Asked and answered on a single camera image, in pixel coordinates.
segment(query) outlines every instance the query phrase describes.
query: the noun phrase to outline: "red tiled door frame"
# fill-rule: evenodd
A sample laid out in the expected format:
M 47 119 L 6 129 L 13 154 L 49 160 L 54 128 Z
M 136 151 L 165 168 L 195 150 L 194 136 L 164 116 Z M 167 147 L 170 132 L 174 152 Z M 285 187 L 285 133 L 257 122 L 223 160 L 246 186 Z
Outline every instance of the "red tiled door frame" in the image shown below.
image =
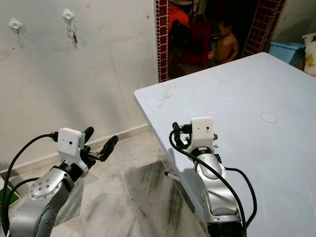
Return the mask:
M 264 52 L 271 41 L 285 0 L 259 0 L 242 57 Z M 168 0 L 156 0 L 158 81 L 168 79 Z

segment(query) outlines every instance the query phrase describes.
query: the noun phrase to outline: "marble floor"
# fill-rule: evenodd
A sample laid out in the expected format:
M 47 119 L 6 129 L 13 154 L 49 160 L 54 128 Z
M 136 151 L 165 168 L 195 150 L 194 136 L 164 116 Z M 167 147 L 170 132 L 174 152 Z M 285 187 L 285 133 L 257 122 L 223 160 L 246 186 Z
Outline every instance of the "marble floor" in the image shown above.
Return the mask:
M 50 167 L 13 177 L 11 182 L 40 177 Z M 166 170 L 171 171 L 151 132 L 119 141 L 105 162 L 98 162 L 76 182 L 51 236 L 207 236 L 182 185 L 166 177 Z M 24 185 L 18 191 L 23 196 L 27 190 Z

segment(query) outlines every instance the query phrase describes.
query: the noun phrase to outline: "baseboard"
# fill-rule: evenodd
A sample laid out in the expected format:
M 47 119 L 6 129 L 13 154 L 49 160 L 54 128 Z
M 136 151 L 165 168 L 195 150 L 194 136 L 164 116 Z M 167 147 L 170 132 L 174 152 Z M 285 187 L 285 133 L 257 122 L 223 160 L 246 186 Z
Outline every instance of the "baseboard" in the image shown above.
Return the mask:
M 148 126 L 148 124 L 143 124 L 141 126 L 138 127 L 134 127 L 132 129 L 129 130 L 125 130 L 123 132 L 117 133 L 116 136 L 118 136 L 118 140 L 123 140 L 132 136 L 136 136 L 138 134 L 144 133 L 150 131 L 150 128 Z M 91 150 L 96 150 L 98 148 L 101 148 L 104 146 L 104 144 L 113 136 L 107 136 L 95 141 L 91 141 L 89 143 L 87 143 L 87 145 L 89 145 L 91 147 Z M 36 161 L 32 161 L 32 162 L 27 162 L 21 165 L 17 165 L 16 167 L 13 168 L 12 172 L 11 172 L 11 176 L 16 176 L 16 175 L 20 175 L 20 174 L 24 174 L 27 172 L 30 172 L 32 170 L 41 168 L 43 166 L 46 165 L 50 165 L 50 164 L 54 164 L 56 162 L 59 162 L 59 155 L 58 153 L 53 153 L 49 156 L 43 157 L 39 160 Z M 1 171 L 0 174 L 1 175 L 6 175 L 7 170 Z

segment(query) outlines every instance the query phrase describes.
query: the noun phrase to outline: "white wall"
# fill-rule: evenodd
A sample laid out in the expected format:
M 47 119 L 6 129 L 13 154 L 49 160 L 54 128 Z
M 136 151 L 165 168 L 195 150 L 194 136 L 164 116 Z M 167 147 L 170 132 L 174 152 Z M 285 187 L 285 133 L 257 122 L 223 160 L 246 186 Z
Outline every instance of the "white wall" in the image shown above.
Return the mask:
M 273 40 L 303 43 L 302 36 L 316 32 L 316 0 L 287 0 Z
M 77 50 L 65 8 L 75 14 Z M 23 48 L 11 18 L 25 25 Z M 157 81 L 154 0 L 1 0 L 0 170 L 29 140 L 61 127 L 94 126 L 94 140 L 144 124 L 133 92 Z M 53 152 L 46 138 L 18 164 Z

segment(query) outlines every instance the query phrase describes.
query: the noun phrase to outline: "black cable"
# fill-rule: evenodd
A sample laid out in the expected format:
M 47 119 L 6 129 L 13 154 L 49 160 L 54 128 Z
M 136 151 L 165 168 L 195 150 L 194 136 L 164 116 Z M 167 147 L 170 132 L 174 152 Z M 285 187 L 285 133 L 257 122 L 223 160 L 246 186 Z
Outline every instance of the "black cable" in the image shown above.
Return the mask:
M 10 201 L 11 201 L 11 198 L 12 198 L 14 192 L 15 192 L 18 188 L 20 188 L 23 184 L 26 184 L 26 183 L 29 183 L 29 182 L 32 182 L 32 181 L 36 181 L 37 179 L 39 179 L 39 177 L 38 177 L 38 178 L 32 178 L 32 179 L 26 179 L 26 180 L 24 180 L 24 181 L 22 181 L 22 182 L 20 182 L 20 183 L 18 183 L 17 185 L 14 186 L 14 188 L 11 190 L 11 192 L 10 192 L 10 194 L 9 194 L 9 196 L 8 196 L 8 199 L 7 199 L 7 201 L 6 201 L 5 207 L 7 208 L 7 210 L 9 210 Z
M 20 151 L 18 154 L 16 154 L 16 156 L 14 157 L 14 159 L 12 160 L 9 169 L 6 173 L 6 177 L 4 179 L 4 186 L 3 186 L 3 192 L 2 192 L 2 197 L 1 197 L 1 223 L 2 223 L 2 227 L 3 227 L 3 232 L 5 235 L 7 235 L 8 230 L 9 230 L 9 225 L 10 225 L 10 221 L 9 221 L 9 216 L 8 216 L 8 210 L 6 208 L 6 206 L 4 205 L 4 203 L 6 203 L 6 191 L 7 191 L 7 186 L 9 183 L 9 178 L 10 178 L 10 174 L 12 171 L 12 168 L 14 166 L 14 163 L 16 162 L 16 160 L 19 158 L 19 156 L 35 141 L 39 140 L 40 138 L 43 137 L 52 137 L 53 134 L 44 134 L 41 136 L 38 136 L 36 138 L 34 138 L 33 140 L 31 140 L 30 142 L 28 142 L 28 144 L 26 144 Z
M 177 150 L 178 152 L 190 157 L 192 160 L 196 161 L 197 163 L 203 165 L 205 168 L 207 168 L 209 171 L 211 171 L 213 174 L 216 175 L 216 177 L 223 182 L 223 184 L 226 185 L 226 187 L 229 189 L 229 191 L 232 192 L 234 198 L 236 199 L 236 202 L 239 206 L 239 211 L 240 211 L 240 215 L 241 215 L 241 222 L 242 222 L 242 228 L 244 231 L 246 231 L 247 227 L 246 227 L 246 220 L 245 220 L 245 214 L 244 214 L 244 211 L 243 211 L 243 207 L 242 207 L 242 204 L 241 204 L 241 201 L 237 195 L 237 193 L 234 191 L 234 189 L 230 186 L 230 184 L 219 174 L 217 173 L 212 167 L 210 167 L 208 164 L 206 164 L 204 161 L 198 159 L 197 157 L 191 155 L 190 153 L 187 153 L 179 148 L 176 147 L 176 145 L 173 143 L 172 141 L 172 135 L 174 134 L 175 130 L 172 130 L 170 135 L 169 135 L 169 142 L 170 144 L 172 145 L 172 147 Z
M 256 198 L 255 191 L 253 190 L 253 187 L 252 187 L 248 177 L 240 169 L 227 168 L 227 167 L 225 167 L 225 169 L 229 170 L 229 171 L 235 171 L 235 172 L 238 172 L 239 174 L 241 174 L 243 176 L 243 178 L 245 179 L 245 181 L 246 181 L 246 183 L 247 183 L 247 185 L 248 185 L 248 187 L 250 189 L 251 196 L 252 196 L 252 202 L 253 202 L 253 211 L 252 211 L 252 214 L 250 215 L 249 219 L 246 222 L 246 228 L 248 228 L 248 226 L 250 225 L 250 223 L 253 220 L 253 218 L 255 218 L 256 213 L 257 213 L 257 198 Z

